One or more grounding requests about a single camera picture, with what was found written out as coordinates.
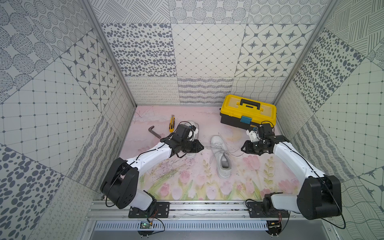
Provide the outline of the white sneaker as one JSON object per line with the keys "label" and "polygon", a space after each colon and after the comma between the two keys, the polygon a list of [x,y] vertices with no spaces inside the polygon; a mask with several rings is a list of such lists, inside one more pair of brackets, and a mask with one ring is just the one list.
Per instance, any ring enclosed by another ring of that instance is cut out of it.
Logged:
{"label": "white sneaker", "polygon": [[[188,121],[187,123],[184,123],[186,126],[194,126],[196,129],[194,131],[191,131],[189,134],[189,137],[192,137],[192,140],[197,140],[199,137],[199,125],[193,121]],[[196,157],[197,153],[187,153],[186,158],[187,159],[194,159]]]}
{"label": "white sneaker", "polygon": [[211,144],[208,149],[213,153],[213,160],[216,162],[215,165],[218,177],[223,180],[233,181],[233,160],[242,157],[244,153],[236,155],[239,150],[230,152],[226,142],[219,135],[212,136]]}

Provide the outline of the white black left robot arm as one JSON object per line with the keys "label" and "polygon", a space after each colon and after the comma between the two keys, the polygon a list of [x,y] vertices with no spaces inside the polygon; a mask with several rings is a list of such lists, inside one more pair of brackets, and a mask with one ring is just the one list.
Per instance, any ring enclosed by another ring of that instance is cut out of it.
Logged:
{"label": "white black left robot arm", "polygon": [[183,121],[151,149],[127,160],[115,159],[100,187],[106,199],[113,203],[106,206],[118,209],[132,207],[143,211],[146,217],[153,216],[157,200],[138,189],[139,178],[172,156],[183,158],[187,154],[201,152],[204,146],[197,139],[198,132],[199,127],[194,122]]}

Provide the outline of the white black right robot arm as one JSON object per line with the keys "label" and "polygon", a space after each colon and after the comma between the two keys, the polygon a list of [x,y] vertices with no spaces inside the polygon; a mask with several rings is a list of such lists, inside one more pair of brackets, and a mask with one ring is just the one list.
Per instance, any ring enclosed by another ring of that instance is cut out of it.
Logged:
{"label": "white black right robot arm", "polygon": [[307,161],[288,139],[275,135],[271,124],[260,124],[247,130],[249,140],[242,146],[242,152],[261,156],[274,154],[295,174],[299,181],[299,193],[266,194],[262,209],[268,216],[278,210],[300,213],[307,220],[343,215],[341,182],[336,176],[329,176]]}

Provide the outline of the yellow black utility knife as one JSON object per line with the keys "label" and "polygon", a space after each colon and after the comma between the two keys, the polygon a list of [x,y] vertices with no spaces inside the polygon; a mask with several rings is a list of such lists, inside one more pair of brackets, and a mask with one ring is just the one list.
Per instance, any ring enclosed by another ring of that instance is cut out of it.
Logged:
{"label": "yellow black utility knife", "polygon": [[169,132],[173,133],[175,130],[175,115],[171,115],[171,120],[169,124]]}

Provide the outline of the dark metal hex key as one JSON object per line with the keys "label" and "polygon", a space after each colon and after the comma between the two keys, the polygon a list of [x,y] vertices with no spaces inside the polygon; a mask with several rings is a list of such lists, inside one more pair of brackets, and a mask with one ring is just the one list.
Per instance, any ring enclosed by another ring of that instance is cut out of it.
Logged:
{"label": "dark metal hex key", "polygon": [[154,128],[155,128],[155,126],[151,126],[151,127],[149,127],[148,131],[149,131],[152,135],[154,135],[155,137],[157,137],[158,139],[161,139],[162,136],[161,136],[160,134],[156,133],[156,132],[154,131]]}

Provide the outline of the pink floral table mat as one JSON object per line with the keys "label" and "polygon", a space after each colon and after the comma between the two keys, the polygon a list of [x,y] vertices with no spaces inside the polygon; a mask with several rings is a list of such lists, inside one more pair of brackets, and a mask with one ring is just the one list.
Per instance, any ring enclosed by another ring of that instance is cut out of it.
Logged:
{"label": "pink floral table mat", "polygon": [[216,172],[213,153],[208,147],[211,138],[219,135],[230,152],[239,150],[248,139],[246,131],[221,123],[219,107],[140,106],[136,109],[121,158],[129,159],[154,147],[169,135],[171,115],[176,122],[193,121],[199,125],[198,140],[204,150],[194,159],[173,156],[148,170],[139,178],[138,188],[158,200],[261,200],[266,194],[282,192],[297,194],[299,181],[292,171],[276,156],[247,155],[233,160],[234,180],[220,179]]}

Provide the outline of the yellow black plastic toolbox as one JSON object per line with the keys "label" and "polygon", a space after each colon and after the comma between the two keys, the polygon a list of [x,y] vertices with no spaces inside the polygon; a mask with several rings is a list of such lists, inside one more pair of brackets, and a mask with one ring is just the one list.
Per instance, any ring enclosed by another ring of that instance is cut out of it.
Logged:
{"label": "yellow black plastic toolbox", "polygon": [[260,124],[276,124],[277,108],[274,105],[228,95],[220,109],[221,123],[244,130]]}

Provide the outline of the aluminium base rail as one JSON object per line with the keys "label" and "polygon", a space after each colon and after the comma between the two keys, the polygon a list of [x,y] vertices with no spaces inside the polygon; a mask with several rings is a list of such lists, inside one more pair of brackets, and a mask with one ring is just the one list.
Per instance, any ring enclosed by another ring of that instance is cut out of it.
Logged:
{"label": "aluminium base rail", "polygon": [[142,235],[161,231],[269,231],[289,228],[329,231],[321,220],[307,220],[287,210],[266,213],[257,201],[160,201],[155,215],[139,209],[107,207],[94,201],[85,217],[89,231],[133,231]]}

